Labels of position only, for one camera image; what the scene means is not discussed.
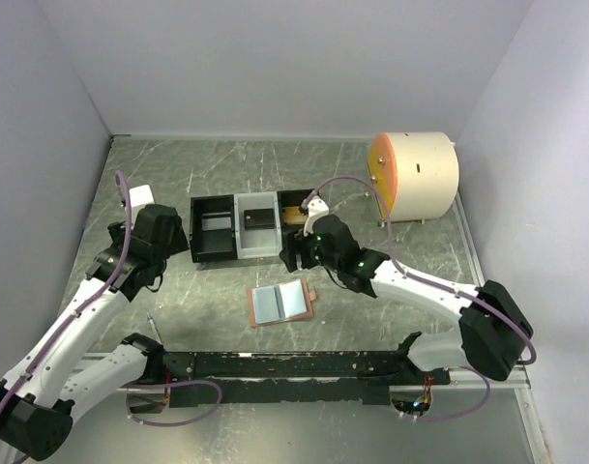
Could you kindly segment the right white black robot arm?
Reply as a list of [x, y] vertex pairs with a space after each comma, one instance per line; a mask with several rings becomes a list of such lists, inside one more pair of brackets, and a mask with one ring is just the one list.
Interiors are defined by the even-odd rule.
[[384, 252], [359, 246], [335, 215], [318, 219], [311, 230], [288, 228], [282, 236], [280, 259], [289, 272], [321, 267], [342, 288], [425, 310], [453, 326], [447, 333], [409, 336], [407, 353], [395, 361], [396, 376], [405, 384], [449, 367], [470, 367], [505, 381], [532, 346], [532, 326], [499, 282], [461, 284], [406, 268]]

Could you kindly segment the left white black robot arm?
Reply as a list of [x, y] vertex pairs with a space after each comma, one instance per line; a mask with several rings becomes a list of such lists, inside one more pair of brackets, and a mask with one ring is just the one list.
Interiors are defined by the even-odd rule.
[[37, 345], [0, 380], [0, 441], [48, 459], [87, 410], [125, 384], [157, 384], [162, 348], [133, 333], [89, 374], [73, 371], [109, 322], [162, 278], [167, 260], [189, 248], [173, 207], [147, 204], [109, 225], [109, 247], [87, 269], [73, 299]]

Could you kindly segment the orange leather card holder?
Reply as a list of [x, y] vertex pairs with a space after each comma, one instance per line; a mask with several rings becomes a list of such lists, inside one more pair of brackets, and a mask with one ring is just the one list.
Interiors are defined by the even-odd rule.
[[317, 293], [305, 279], [249, 288], [250, 326], [259, 328], [310, 319]]

